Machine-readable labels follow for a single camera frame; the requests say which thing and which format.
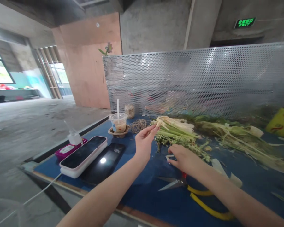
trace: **blue table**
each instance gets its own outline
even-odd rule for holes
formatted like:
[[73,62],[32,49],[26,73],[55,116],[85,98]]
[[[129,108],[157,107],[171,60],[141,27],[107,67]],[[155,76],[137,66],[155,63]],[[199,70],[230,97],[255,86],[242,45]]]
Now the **blue table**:
[[[138,119],[129,119],[128,124]],[[108,138],[108,144],[121,143],[126,146],[126,150],[120,159],[115,171],[122,167],[135,154],[135,134],[129,132],[125,138],[113,138],[108,134],[108,129],[111,123],[107,118],[102,122],[94,125],[94,128],[87,132],[83,137],[91,139],[93,136],[99,135]],[[277,137],[271,134],[265,134],[263,139],[270,143],[284,143]],[[232,153],[224,148],[217,148],[219,144],[213,139],[210,143],[213,151],[210,153],[213,158],[222,161],[227,167],[224,168],[226,173],[230,176],[232,172],[243,182],[242,189],[248,194],[256,198],[258,201],[269,207],[278,215],[284,218],[284,201],[274,196],[271,192],[277,193],[284,197],[284,193],[278,188],[278,185],[284,185],[284,174],[272,169],[264,169],[259,164],[255,164],[250,158],[244,154],[235,152]],[[284,147],[278,148],[284,155]],[[163,177],[180,177],[181,172],[169,165],[166,162],[167,147],[162,147],[161,153],[157,153],[157,144],[154,141],[152,144],[151,158],[145,169],[138,176],[132,186],[118,206],[117,211],[123,215],[130,215],[132,218],[138,220],[146,225],[156,226],[240,226],[237,221],[221,221],[202,209],[193,199],[190,198],[190,193],[186,188],[176,188],[166,191],[158,191],[167,183],[157,179],[158,176]],[[36,182],[36,177],[43,181],[52,181],[60,173],[59,162],[55,155],[40,160],[40,156],[35,159],[27,160],[22,165],[22,170],[28,174],[31,179]],[[83,182],[80,178],[72,179],[68,176],[62,175],[55,183],[68,191],[84,196],[93,186]],[[205,190],[197,181],[192,187]],[[57,195],[49,197],[57,200]],[[199,197],[208,206],[219,212],[226,212],[227,209],[214,196]]]

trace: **iced drink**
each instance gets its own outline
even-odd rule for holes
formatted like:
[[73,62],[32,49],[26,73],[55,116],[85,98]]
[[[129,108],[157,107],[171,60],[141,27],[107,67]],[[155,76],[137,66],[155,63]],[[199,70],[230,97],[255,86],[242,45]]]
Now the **iced drink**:
[[126,120],[127,120],[127,114],[125,113],[119,113],[119,120],[118,120],[118,114],[113,113],[109,116],[109,120],[111,121],[111,124],[113,125],[114,132],[122,133],[126,130]]

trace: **smartphone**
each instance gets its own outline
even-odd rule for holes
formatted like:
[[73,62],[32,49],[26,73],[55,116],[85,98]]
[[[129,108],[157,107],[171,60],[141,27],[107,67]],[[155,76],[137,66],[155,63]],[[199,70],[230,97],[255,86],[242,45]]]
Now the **smartphone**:
[[111,143],[86,168],[80,178],[92,185],[100,184],[113,173],[124,151],[125,145]]
[[69,169],[76,169],[85,159],[88,158],[97,148],[101,146],[105,141],[106,137],[95,136],[87,141],[82,147],[78,148],[75,152],[60,162],[61,167]]

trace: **yellow container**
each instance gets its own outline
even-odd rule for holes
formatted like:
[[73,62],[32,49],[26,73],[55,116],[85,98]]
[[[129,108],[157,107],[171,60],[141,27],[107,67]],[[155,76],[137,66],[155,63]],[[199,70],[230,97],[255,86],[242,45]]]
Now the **yellow container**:
[[284,137],[284,107],[279,109],[265,129],[269,133]]

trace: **concrete floor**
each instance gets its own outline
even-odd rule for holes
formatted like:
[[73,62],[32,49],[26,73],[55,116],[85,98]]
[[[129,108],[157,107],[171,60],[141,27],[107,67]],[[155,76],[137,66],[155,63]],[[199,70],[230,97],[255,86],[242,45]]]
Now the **concrete floor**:
[[[65,99],[36,99],[0,103],[0,198],[24,203],[40,189],[16,167],[22,161],[55,146],[64,140],[68,130],[66,120],[76,130],[110,114],[108,109],[77,107],[72,96]],[[74,206],[79,198],[60,191]],[[14,209],[0,205],[0,221]],[[22,226],[56,226],[64,214],[41,194],[25,207],[26,222]],[[18,226],[16,215],[2,226]],[[112,215],[105,226],[137,226]]]

